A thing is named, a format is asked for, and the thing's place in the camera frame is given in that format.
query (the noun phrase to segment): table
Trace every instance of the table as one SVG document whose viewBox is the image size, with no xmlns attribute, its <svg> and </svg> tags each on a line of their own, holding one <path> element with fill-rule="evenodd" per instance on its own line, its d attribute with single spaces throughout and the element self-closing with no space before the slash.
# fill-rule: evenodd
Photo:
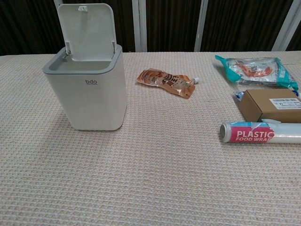
<svg viewBox="0 0 301 226">
<path fill-rule="evenodd" d="M 69 124 L 42 67 L 0 64 L 1 225 L 300 225 L 301 145 L 224 144 L 243 121 L 214 55 L 279 57 L 301 85 L 301 52 L 124 53 L 116 131 Z M 135 82 L 143 69 L 200 77 L 191 98 Z"/>
</svg>

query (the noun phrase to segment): teal plastic bag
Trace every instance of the teal plastic bag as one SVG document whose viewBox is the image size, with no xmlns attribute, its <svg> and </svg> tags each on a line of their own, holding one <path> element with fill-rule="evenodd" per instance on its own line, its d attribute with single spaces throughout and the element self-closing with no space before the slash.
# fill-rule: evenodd
<svg viewBox="0 0 301 226">
<path fill-rule="evenodd" d="M 227 78 L 231 82 L 276 83 L 278 86 L 298 90 L 298 84 L 282 65 L 279 58 L 222 58 L 215 55 L 226 70 Z"/>
</svg>

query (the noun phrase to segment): brown cardboard box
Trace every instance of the brown cardboard box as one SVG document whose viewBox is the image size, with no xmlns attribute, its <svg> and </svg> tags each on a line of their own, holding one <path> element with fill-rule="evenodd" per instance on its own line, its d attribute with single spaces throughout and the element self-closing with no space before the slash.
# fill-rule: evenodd
<svg viewBox="0 0 301 226">
<path fill-rule="evenodd" d="M 249 89 L 238 108 L 246 121 L 301 122 L 301 100 L 289 89 Z"/>
</svg>

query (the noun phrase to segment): trash can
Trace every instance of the trash can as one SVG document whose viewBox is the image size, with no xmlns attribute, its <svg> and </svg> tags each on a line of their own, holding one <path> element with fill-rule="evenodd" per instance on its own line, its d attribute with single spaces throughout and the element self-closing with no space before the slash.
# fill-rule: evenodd
<svg viewBox="0 0 301 226">
<path fill-rule="evenodd" d="M 115 130 L 127 107 L 122 47 L 107 4 L 62 4 L 58 8 L 65 47 L 44 67 L 75 129 Z"/>
</svg>

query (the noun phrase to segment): trash can lid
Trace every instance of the trash can lid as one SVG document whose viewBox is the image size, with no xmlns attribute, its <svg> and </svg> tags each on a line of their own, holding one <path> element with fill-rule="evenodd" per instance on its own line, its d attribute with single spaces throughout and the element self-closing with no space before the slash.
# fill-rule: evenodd
<svg viewBox="0 0 301 226">
<path fill-rule="evenodd" d="M 57 12 L 66 53 L 74 61 L 112 59 L 117 44 L 114 14 L 109 5 L 62 4 Z"/>
</svg>

